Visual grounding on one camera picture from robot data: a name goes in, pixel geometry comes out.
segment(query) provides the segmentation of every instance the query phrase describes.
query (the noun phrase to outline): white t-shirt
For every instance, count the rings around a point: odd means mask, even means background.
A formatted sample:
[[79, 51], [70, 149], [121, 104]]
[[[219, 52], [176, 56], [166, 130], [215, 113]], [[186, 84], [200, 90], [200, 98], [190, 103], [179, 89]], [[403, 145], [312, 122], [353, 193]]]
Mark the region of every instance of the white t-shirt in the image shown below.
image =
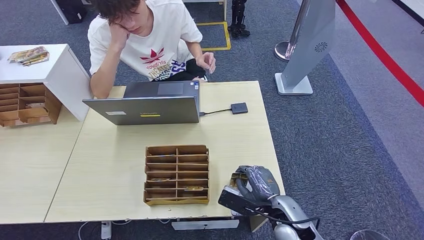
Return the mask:
[[[164, 80], [186, 70], [186, 61], [193, 59], [186, 42], [200, 43], [202, 34], [182, 0], [147, 0], [153, 12], [153, 30], [141, 37], [130, 34], [120, 59], [149, 78]], [[107, 19], [97, 16], [88, 29], [93, 75], [105, 59], [111, 43]]]

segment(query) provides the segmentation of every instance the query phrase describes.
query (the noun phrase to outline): cardboard box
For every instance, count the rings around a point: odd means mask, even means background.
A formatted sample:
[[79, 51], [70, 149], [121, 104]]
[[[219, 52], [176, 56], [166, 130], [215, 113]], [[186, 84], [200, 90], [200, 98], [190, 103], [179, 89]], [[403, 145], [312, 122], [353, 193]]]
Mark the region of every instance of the cardboard box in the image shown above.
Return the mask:
[[0, 84], [0, 126], [53, 123], [62, 103], [42, 83]]
[[209, 149], [205, 145], [149, 146], [145, 152], [144, 202], [208, 204]]

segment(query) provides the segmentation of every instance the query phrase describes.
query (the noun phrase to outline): man's hand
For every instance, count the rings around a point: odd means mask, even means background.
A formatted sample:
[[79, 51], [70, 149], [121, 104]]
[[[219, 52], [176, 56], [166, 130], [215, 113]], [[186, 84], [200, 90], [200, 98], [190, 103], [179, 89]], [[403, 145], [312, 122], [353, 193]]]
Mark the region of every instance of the man's hand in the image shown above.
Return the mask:
[[130, 37], [130, 32], [123, 28], [121, 25], [115, 23], [111, 23], [109, 28], [112, 37], [109, 48], [121, 52], [122, 49], [125, 48], [125, 44]]
[[209, 69], [211, 74], [214, 73], [216, 68], [214, 54], [212, 52], [205, 52], [196, 58], [196, 64], [203, 69]]

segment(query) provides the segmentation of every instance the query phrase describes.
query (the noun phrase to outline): man's hair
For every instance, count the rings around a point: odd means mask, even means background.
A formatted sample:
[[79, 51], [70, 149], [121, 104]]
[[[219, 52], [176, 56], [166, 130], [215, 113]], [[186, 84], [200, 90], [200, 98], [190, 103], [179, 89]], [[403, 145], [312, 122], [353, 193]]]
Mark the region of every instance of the man's hair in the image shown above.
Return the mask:
[[88, 0], [100, 13], [100, 17], [108, 19], [109, 23], [119, 20], [139, 6], [140, 0]]

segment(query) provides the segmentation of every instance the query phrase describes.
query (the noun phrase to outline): red stripe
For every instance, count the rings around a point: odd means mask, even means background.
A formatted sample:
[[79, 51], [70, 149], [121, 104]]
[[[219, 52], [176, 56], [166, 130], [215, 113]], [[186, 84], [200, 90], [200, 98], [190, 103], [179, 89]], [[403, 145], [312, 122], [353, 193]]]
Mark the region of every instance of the red stripe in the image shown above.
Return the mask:
[[352, 23], [353, 27], [371, 48], [374, 54], [380, 59], [385, 67], [394, 75], [413, 98], [424, 107], [424, 90], [410, 77], [408, 74], [390, 57], [390, 55], [382, 48], [377, 40], [371, 35], [364, 24], [355, 15], [354, 11], [349, 7], [345, 0], [336, 0], [347, 19]]

